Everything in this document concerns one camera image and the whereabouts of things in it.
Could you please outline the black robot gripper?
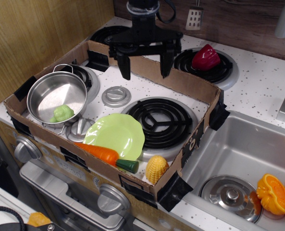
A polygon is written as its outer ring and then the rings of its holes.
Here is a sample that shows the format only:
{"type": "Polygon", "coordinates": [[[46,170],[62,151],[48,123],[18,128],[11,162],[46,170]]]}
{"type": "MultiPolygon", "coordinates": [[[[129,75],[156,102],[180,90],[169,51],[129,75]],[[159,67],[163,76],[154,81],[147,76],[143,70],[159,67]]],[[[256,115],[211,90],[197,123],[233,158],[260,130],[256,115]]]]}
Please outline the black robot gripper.
{"type": "Polygon", "coordinates": [[[173,58],[181,52],[181,38],[178,31],[156,26],[155,17],[132,17],[132,27],[112,36],[109,42],[109,56],[116,58],[122,77],[131,78],[129,56],[160,55],[161,75],[167,77],[173,65],[173,58]]]}

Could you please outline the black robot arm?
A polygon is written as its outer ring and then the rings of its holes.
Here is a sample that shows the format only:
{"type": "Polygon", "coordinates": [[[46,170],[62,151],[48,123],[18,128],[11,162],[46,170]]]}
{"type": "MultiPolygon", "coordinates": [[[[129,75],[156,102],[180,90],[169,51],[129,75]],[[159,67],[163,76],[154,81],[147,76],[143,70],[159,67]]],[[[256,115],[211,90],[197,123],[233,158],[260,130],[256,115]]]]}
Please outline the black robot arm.
{"type": "Polygon", "coordinates": [[[130,57],[144,55],[159,55],[161,75],[169,76],[174,57],[181,52],[183,34],[156,26],[156,18],[161,20],[157,0],[129,0],[126,7],[132,27],[109,42],[109,56],[117,61],[122,77],[130,79],[130,57]]]}

